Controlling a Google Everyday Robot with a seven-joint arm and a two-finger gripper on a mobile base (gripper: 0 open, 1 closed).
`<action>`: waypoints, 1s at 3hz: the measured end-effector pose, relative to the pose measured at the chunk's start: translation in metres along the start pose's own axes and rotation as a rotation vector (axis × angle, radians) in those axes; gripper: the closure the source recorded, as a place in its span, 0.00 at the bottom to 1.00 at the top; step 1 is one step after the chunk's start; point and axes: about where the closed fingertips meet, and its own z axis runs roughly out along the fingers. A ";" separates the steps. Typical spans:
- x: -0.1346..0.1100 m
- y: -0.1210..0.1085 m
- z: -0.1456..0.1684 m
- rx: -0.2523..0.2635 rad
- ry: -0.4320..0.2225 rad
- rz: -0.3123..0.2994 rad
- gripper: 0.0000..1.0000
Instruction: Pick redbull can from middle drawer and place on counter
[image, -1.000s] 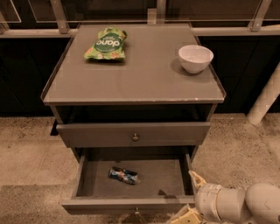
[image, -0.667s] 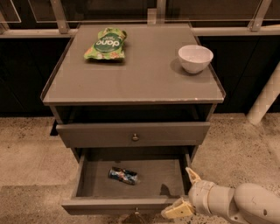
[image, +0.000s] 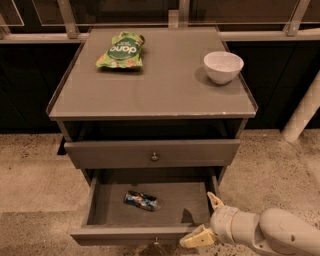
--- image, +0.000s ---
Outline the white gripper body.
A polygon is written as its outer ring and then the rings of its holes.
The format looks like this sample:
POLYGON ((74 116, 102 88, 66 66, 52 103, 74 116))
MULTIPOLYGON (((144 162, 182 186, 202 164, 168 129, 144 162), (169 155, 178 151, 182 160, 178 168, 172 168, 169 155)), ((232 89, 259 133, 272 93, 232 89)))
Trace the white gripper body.
POLYGON ((226 205, 214 211, 210 219, 210 227, 219 242, 235 243, 232 234, 232 221, 238 211, 238 208, 226 205))

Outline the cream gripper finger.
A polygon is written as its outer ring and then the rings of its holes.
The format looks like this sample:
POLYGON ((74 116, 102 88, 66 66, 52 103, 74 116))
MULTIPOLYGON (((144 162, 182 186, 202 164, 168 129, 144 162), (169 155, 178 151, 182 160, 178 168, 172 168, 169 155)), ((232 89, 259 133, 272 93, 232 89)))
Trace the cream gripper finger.
POLYGON ((218 210, 220 207, 224 205, 222 200, 218 198, 214 193, 212 192, 207 192, 207 196, 210 200, 211 206, 214 211, 218 210))
POLYGON ((181 238, 179 243, 184 248, 197 248, 214 244, 216 240, 217 238, 212 230, 202 224, 181 238))

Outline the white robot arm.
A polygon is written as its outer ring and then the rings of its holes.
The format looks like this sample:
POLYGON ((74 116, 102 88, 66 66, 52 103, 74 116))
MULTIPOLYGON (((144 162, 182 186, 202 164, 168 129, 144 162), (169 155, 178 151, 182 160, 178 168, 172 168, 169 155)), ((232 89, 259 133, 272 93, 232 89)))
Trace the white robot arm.
POLYGON ((210 226, 201 224, 180 239, 184 248, 241 244, 261 255, 320 256, 320 230, 279 208, 261 214, 225 205, 214 193, 207 196, 214 210, 210 226))

